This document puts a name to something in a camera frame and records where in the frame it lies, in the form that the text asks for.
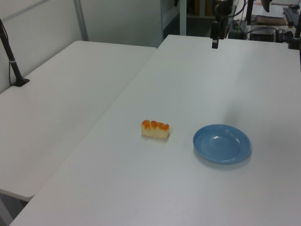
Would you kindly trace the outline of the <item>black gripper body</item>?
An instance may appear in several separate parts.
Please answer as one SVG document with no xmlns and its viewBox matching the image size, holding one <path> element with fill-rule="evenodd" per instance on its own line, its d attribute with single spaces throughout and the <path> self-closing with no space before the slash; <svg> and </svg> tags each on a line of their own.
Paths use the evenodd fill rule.
<svg viewBox="0 0 301 226">
<path fill-rule="evenodd" d="M 214 16 L 217 22 L 228 22 L 232 13 L 233 0 L 214 0 Z"/>
</svg>

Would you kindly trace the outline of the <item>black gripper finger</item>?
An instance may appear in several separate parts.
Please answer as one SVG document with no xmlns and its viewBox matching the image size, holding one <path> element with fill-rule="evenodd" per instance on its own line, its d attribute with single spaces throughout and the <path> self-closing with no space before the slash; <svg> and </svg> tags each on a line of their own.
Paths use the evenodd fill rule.
<svg viewBox="0 0 301 226">
<path fill-rule="evenodd" d="M 219 39 L 223 40 L 226 36 L 226 30 L 227 30 L 227 22 L 221 21 L 220 22 L 220 29 L 219 29 Z"/>
<path fill-rule="evenodd" d="M 218 21 L 213 21 L 211 23 L 212 48 L 214 48 L 214 49 L 218 49 L 218 44 L 219 44 L 219 28 L 220 28 L 220 23 Z"/>
</svg>

